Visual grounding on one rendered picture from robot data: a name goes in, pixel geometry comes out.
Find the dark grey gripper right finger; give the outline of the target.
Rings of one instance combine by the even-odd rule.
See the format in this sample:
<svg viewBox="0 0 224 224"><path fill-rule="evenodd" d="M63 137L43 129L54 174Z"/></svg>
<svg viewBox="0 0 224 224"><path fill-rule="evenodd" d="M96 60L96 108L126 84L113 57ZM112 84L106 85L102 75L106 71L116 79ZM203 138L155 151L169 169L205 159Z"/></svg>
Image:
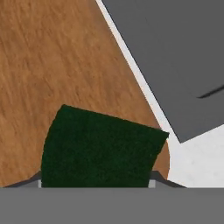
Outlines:
<svg viewBox="0 0 224 224"><path fill-rule="evenodd" d="M167 180L165 179L159 171L152 171L150 173L150 178L155 180L156 182L159 182L159 183L163 183L165 184L166 186L170 186L170 187L177 187L177 188L184 188L183 185L179 185L177 183L174 183L170 180Z"/></svg>

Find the grey cupboard panel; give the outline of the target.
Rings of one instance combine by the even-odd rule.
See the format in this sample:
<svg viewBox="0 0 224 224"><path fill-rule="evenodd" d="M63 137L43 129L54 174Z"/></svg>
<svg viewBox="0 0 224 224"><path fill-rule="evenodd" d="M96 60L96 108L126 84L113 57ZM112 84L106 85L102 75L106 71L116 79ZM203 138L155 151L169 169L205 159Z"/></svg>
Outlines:
<svg viewBox="0 0 224 224"><path fill-rule="evenodd" d="M183 143L224 124L224 0L102 0Z"/></svg>

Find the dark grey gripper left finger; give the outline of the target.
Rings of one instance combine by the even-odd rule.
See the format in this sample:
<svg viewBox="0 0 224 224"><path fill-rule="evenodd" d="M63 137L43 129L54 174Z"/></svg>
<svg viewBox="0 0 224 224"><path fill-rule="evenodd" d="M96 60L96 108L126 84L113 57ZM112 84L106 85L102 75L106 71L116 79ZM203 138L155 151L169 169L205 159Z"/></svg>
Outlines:
<svg viewBox="0 0 224 224"><path fill-rule="evenodd" d="M22 186L38 187L40 180L41 180L41 171L38 171L31 178L12 184L10 185L10 187L22 187Z"/></svg>

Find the dark green sponge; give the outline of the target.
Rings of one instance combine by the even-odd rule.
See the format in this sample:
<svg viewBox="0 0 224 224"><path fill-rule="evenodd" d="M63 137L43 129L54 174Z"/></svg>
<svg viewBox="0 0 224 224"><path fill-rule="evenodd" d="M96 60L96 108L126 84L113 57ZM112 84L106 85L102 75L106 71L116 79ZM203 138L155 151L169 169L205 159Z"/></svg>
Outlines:
<svg viewBox="0 0 224 224"><path fill-rule="evenodd" d="M45 139L43 187L146 187L169 134L67 105Z"/></svg>

